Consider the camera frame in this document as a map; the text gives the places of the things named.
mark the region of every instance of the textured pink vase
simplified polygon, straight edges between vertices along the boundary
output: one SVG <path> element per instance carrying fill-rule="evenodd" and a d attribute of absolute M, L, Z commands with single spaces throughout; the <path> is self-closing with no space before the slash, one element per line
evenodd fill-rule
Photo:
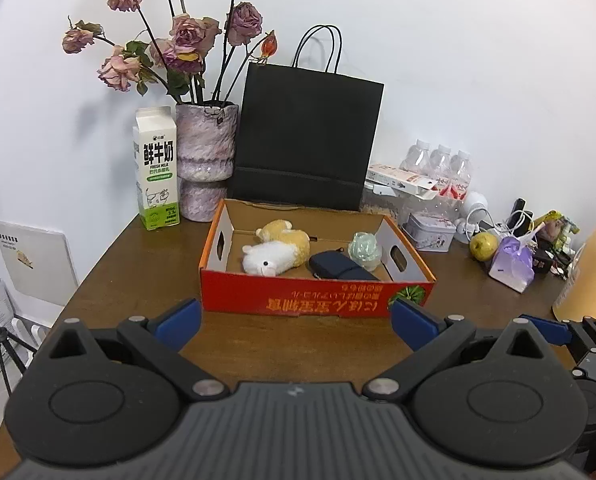
<path fill-rule="evenodd" d="M 180 214 L 210 222 L 227 195 L 233 173 L 238 106 L 177 105 L 176 129 Z"/>

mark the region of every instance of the plush toy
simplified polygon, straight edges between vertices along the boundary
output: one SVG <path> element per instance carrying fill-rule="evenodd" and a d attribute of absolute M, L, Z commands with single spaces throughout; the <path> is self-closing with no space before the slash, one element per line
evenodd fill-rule
<path fill-rule="evenodd" d="M 261 244 L 245 245 L 242 267 L 247 274 L 277 276 L 309 259 L 309 235 L 293 230 L 291 222 L 274 220 L 256 230 Z"/>

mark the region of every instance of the brown tabletop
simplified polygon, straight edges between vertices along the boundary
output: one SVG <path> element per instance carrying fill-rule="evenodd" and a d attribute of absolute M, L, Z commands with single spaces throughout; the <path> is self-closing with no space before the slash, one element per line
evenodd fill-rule
<path fill-rule="evenodd" d="M 111 245 L 63 310 L 90 328 L 115 326 L 132 314 L 155 317 L 199 297 L 198 261 L 209 224 L 183 220 L 147 232 L 135 218 Z M 537 276 L 524 294 L 489 278 L 456 241 L 448 253 L 422 253 L 438 279 L 427 308 L 440 317 L 463 314 L 484 328 L 504 327 L 519 314 L 551 317 L 562 281 Z M 556 349 L 565 365 L 573 361 Z M 205 312 L 200 332 L 181 354 L 234 387 L 238 380 L 351 381 L 360 388 L 410 353 L 388 319 L 247 316 Z M 0 427 L 0 477 L 19 457 Z"/>

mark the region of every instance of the bag handle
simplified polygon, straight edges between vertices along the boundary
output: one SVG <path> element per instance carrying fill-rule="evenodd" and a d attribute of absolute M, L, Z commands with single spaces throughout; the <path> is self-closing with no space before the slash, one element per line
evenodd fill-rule
<path fill-rule="evenodd" d="M 332 29 L 334 28 L 336 30 L 336 32 L 338 33 L 338 43 L 339 43 L 338 44 L 338 57 L 336 58 L 336 64 L 334 65 L 334 74 L 338 73 L 338 64 L 340 63 L 340 55 L 342 54 L 342 33 L 341 33 L 340 29 L 335 25 L 314 25 L 302 36 L 302 39 L 298 43 L 298 48 L 296 49 L 296 53 L 294 54 L 294 60 L 292 61 L 292 64 L 291 64 L 291 66 L 293 68 L 298 68 L 298 59 L 300 57 L 300 53 L 302 52 L 302 49 L 304 48 L 307 41 L 309 41 L 309 38 L 312 37 L 314 34 L 316 34 L 316 32 L 322 30 L 323 28 L 326 28 L 329 31 L 329 33 L 331 34 L 331 43 L 332 43 L 331 54 L 329 56 L 327 66 L 325 67 L 325 72 L 329 71 L 329 65 L 331 64 L 331 60 L 334 57 L 334 51 L 336 49 L 336 41 L 334 39 L 334 33 L 333 33 Z"/>

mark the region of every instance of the yellow thermos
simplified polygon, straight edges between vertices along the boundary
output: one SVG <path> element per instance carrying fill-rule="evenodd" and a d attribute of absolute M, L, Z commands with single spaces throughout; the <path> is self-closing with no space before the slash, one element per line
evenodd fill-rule
<path fill-rule="evenodd" d="M 596 319 L 596 230 L 572 267 L 565 287 L 553 304 L 553 315 L 558 320 L 581 321 L 583 316 Z"/>

